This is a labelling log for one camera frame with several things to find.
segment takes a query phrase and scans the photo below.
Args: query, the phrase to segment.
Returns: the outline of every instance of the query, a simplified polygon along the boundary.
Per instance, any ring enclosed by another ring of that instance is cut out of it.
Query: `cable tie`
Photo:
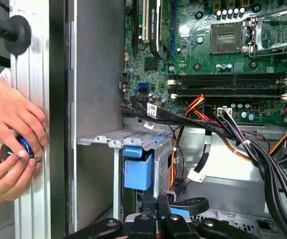
[[[244,144],[250,144],[251,142],[247,139],[244,142],[242,142],[240,145],[243,146]]]

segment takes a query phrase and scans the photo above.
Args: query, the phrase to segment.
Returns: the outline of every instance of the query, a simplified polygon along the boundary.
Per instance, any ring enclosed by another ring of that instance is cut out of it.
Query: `green circuit board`
[[[182,114],[192,99],[171,99],[169,93],[171,86],[168,85],[168,80],[172,75],[202,76],[287,72],[287,54],[255,56],[254,58],[244,54],[242,47],[246,46],[247,33],[241,31],[243,21],[253,14],[251,9],[253,4],[260,3],[260,13],[266,13],[286,7],[287,1],[280,6],[277,0],[240,1],[236,4],[250,3],[247,7],[244,6],[246,10],[244,15],[224,19],[218,19],[216,11],[222,10],[222,7],[226,8],[227,5],[230,6],[233,2],[235,5],[236,1],[173,0],[173,2],[164,0],[161,5],[163,15],[160,24],[160,40],[168,50],[167,60],[155,58],[150,52],[149,44],[144,41],[138,42],[138,51],[134,54],[132,46],[133,19],[132,16],[126,16],[124,72],[129,79],[127,90],[124,93],[125,100],[133,95],[150,94],[153,95],[153,98],[150,98],[152,104],[176,114]],[[132,4],[132,0],[126,1],[126,6],[132,6]],[[143,0],[139,0],[139,26],[142,26],[143,23],[143,6]],[[197,12],[203,13],[201,19],[196,18]],[[173,32],[175,43],[171,46]],[[223,50],[220,48],[222,43],[229,42],[231,44],[225,45],[227,47]],[[278,19],[270,17],[264,20],[262,44],[266,48],[275,42],[287,42],[287,14]],[[223,69],[224,65],[232,67]],[[148,88],[143,91],[138,86],[140,83],[148,83]],[[237,123],[287,125],[287,120],[284,120],[287,119],[287,115],[285,115],[287,100],[206,98],[206,103],[213,110],[233,105],[232,116]],[[243,117],[242,114],[254,115],[254,119],[250,120],[248,117]]]

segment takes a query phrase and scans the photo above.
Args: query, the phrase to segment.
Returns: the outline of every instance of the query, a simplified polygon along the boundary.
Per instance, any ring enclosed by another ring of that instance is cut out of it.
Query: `ram slot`
[[[279,99],[286,91],[278,88],[203,88],[203,89],[179,89],[174,90],[178,98],[197,97],[203,94],[205,97],[231,97],[231,98],[265,98]]]
[[[229,75],[186,75],[173,76],[173,80],[182,86],[204,87],[204,86],[227,86],[227,85],[265,85],[277,86],[283,83],[285,73],[274,74],[229,74]]]

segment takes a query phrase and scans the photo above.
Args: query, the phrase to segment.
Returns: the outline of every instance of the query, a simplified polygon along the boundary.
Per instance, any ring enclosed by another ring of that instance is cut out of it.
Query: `motherboard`
[[[287,0],[127,0],[125,102],[287,125]]]

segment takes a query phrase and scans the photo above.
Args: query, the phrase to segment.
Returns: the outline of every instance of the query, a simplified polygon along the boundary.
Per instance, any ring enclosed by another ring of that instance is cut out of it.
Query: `metal case panel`
[[[77,138],[123,128],[119,82],[124,59],[124,1],[75,0],[71,23],[73,72],[72,226],[77,231],[112,204],[119,149],[77,146]]]
[[[10,16],[23,15],[32,30],[29,49],[18,57],[11,56],[12,86],[49,116],[49,2],[10,0],[10,9]],[[40,173],[26,193],[15,201],[16,239],[51,237],[49,154],[47,146]]]

